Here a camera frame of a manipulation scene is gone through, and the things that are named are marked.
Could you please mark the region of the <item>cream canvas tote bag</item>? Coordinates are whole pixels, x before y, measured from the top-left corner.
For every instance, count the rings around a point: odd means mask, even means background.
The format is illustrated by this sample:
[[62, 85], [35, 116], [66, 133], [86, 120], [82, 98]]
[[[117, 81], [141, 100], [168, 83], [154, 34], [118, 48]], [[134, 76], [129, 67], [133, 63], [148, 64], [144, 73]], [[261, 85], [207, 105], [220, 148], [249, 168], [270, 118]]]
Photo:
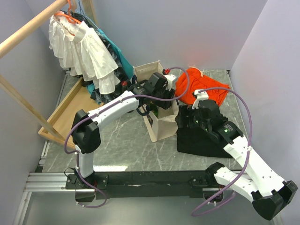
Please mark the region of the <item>cream canvas tote bag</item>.
[[[138, 81], [148, 80], [155, 72], [163, 72], [163, 67], [159, 61], [134, 67], [134, 74], [137, 76]], [[171, 107], [166, 110], [159, 107], [157, 113], [151, 111], [148, 115], [143, 116], [152, 142], [176, 135], [178, 126], [175, 117], [178, 115], [179, 108], [176, 100], [170, 102], [170, 104]]]

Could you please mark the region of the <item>coca-cola glass bottle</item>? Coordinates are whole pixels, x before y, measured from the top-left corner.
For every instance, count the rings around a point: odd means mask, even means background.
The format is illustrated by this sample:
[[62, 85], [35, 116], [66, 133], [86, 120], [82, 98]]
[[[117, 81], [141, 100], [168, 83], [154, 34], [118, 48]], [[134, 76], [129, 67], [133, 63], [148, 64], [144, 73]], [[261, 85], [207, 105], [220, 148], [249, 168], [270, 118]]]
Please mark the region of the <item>coca-cola glass bottle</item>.
[[122, 93], [123, 93], [128, 89], [128, 82], [127, 81], [122, 81], [121, 86], [122, 86]]

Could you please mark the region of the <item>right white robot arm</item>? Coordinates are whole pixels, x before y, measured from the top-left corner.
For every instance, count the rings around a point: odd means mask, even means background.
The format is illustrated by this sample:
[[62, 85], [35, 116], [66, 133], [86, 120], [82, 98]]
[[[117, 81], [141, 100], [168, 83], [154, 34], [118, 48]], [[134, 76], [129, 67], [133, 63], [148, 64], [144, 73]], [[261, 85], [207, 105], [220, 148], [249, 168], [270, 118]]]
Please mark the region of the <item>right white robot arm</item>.
[[293, 199], [298, 187], [276, 174], [248, 145], [243, 132], [222, 115], [213, 100], [198, 105], [180, 105], [175, 118], [178, 125], [177, 150], [208, 157], [234, 158], [250, 179], [239, 177], [222, 163], [205, 170], [206, 183], [215, 187], [229, 185], [247, 198], [264, 219], [272, 220]]

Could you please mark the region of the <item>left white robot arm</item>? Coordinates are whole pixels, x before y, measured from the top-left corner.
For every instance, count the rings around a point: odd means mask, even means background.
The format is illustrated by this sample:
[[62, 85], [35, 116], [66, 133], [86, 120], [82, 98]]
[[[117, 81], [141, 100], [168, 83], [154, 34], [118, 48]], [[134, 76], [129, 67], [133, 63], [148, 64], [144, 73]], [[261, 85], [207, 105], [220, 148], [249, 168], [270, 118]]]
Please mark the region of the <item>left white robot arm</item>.
[[110, 122], [141, 106], [155, 104], [163, 109], [172, 105], [175, 90], [175, 76], [153, 73], [149, 79], [132, 84], [119, 97], [106, 105], [85, 112], [79, 110], [74, 118], [71, 136], [78, 155], [76, 163], [77, 183], [82, 188], [89, 188], [94, 182], [93, 153], [100, 146], [100, 132]]

